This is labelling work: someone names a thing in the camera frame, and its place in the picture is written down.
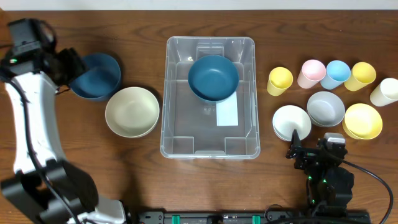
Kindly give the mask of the white bowl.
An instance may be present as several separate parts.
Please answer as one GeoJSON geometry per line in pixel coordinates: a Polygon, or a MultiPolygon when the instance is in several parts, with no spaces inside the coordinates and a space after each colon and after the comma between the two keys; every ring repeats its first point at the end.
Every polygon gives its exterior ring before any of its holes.
{"type": "Polygon", "coordinates": [[[297,130],[300,140],[303,140],[310,134],[312,122],[307,112],[300,107],[286,105],[274,113],[272,126],[281,140],[291,141],[294,130],[297,130]]]}

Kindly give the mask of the yellow bowl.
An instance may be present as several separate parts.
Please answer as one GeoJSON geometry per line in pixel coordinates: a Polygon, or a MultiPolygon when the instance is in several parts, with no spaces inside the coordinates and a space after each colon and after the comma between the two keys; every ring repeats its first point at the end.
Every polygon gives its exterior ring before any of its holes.
{"type": "Polygon", "coordinates": [[[342,126],[351,138],[370,140],[380,135],[383,122],[381,115],[372,106],[356,103],[346,110],[342,126]]]}

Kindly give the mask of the dark blue bowl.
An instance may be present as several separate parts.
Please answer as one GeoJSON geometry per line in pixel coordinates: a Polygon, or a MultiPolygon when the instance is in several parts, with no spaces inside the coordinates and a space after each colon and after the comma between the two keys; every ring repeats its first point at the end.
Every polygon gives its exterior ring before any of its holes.
{"type": "Polygon", "coordinates": [[[94,53],[84,56],[83,61],[88,71],[70,84],[76,95],[93,101],[104,101],[120,89],[122,73],[114,57],[94,53]]]}
{"type": "Polygon", "coordinates": [[[192,92],[204,101],[224,101],[238,88],[239,72],[229,59],[207,55],[191,66],[188,84],[192,92]]]}

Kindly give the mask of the clear plastic storage container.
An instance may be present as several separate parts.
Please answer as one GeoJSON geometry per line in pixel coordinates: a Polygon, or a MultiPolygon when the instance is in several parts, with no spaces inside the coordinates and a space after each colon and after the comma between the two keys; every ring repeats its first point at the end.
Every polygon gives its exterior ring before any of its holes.
{"type": "Polygon", "coordinates": [[[255,43],[249,37],[174,36],[167,41],[160,151],[171,159],[254,159],[261,151],[255,43]],[[193,63],[220,55],[239,72],[237,126],[217,126],[216,103],[188,85],[193,63]]]}

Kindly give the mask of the beige bowl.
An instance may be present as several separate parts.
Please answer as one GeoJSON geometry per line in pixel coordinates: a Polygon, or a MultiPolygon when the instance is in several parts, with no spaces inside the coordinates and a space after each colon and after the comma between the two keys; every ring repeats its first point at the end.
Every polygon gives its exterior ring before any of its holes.
{"type": "Polygon", "coordinates": [[[112,132],[124,138],[141,138],[156,126],[160,105],[155,95],[138,86],[115,93],[105,109],[105,120],[112,132]]]}

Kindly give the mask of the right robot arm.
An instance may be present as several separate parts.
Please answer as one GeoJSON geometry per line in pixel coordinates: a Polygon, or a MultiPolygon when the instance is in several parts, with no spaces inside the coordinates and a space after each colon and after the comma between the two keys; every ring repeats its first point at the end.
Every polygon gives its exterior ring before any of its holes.
{"type": "Polygon", "coordinates": [[[354,175],[340,166],[345,158],[342,134],[326,133],[315,148],[301,144],[297,130],[292,133],[286,158],[295,159],[294,168],[303,170],[306,182],[308,215],[345,217],[353,198],[354,175]]]}

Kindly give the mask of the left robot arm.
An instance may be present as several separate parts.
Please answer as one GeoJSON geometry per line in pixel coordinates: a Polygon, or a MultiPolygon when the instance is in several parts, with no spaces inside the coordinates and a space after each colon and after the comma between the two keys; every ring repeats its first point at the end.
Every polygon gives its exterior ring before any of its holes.
{"type": "Polygon", "coordinates": [[[8,201],[34,223],[127,223],[119,200],[98,194],[89,174],[68,162],[60,144],[55,97],[87,71],[73,48],[56,50],[39,19],[10,22],[12,47],[1,60],[16,130],[14,177],[1,182],[8,201]]]}

